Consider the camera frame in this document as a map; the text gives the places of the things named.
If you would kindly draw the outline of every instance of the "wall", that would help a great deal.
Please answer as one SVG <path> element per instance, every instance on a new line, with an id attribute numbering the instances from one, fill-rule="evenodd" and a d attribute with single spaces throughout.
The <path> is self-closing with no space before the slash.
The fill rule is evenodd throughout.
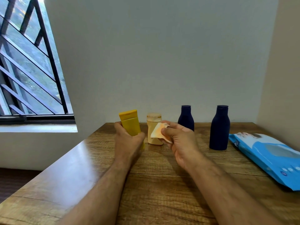
<path id="1" fill-rule="evenodd" d="M 257 124 L 300 151 L 300 0 L 279 0 Z"/>
<path id="2" fill-rule="evenodd" d="M 278 0 L 45 0 L 77 133 L 0 133 L 0 166 L 42 170 L 118 113 L 255 121 Z"/>

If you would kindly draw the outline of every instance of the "yellow bottle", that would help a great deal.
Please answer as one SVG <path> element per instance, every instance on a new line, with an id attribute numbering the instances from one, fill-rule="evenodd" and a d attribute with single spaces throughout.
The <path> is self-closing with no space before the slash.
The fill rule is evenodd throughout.
<path id="1" fill-rule="evenodd" d="M 129 110 L 119 113 L 122 126 L 126 129 L 130 136 L 136 136 L 141 132 L 139 119 L 137 117 L 137 110 Z"/>
<path id="2" fill-rule="evenodd" d="M 157 123 L 161 122 L 161 113 L 148 113 L 147 125 L 148 125 L 148 143 L 152 145 L 163 145 L 163 143 L 157 138 L 151 138 L 151 133 L 155 129 Z"/>

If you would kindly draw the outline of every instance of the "window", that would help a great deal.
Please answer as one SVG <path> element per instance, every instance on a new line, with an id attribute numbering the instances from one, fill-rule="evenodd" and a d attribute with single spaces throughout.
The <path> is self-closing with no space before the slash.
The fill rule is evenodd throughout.
<path id="1" fill-rule="evenodd" d="M 0 125 L 75 123 L 43 0 L 0 0 Z"/>

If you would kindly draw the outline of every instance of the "white window sill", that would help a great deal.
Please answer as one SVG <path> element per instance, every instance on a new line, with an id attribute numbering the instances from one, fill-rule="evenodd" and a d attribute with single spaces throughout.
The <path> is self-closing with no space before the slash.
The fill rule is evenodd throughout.
<path id="1" fill-rule="evenodd" d="M 71 125 L 0 125 L 0 133 L 77 133 Z"/>

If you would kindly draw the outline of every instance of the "bottle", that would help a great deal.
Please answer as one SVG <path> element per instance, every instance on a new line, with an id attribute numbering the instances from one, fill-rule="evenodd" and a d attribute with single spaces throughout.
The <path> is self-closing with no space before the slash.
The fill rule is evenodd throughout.
<path id="1" fill-rule="evenodd" d="M 129 133 L 130 136 L 135 136 L 141 132 L 139 118 L 137 117 L 137 110 L 129 110 L 119 113 L 120 120 L 123 128 Z"/>
<path id="2" fill-rule="evenodd" d="M 210 127 L 209 148 L 220 151 L 227 149 L 229 130 L 228 106 L 218 105 Z"/>
<path id="3" fill-rule="evenodd" d="M 192 114 L 191 114 L 190 105 L 181 106 L 181 114 L 180 114 L 180 117 L 178 119 L 178 124 L 194 131 L 195 124 L 194 124 L 194 119 L 193 119 Z"/>
<path id="4" fill-rule="evenodd" d="M 163 145 L 163 143 L 157 138 L 151 138 L 151 133 L 155 129 L 157 123 L 161 122 L 161 113 L 148 113 L 147 125 L 148 125 L 148 143 L 152 145 Z"/>

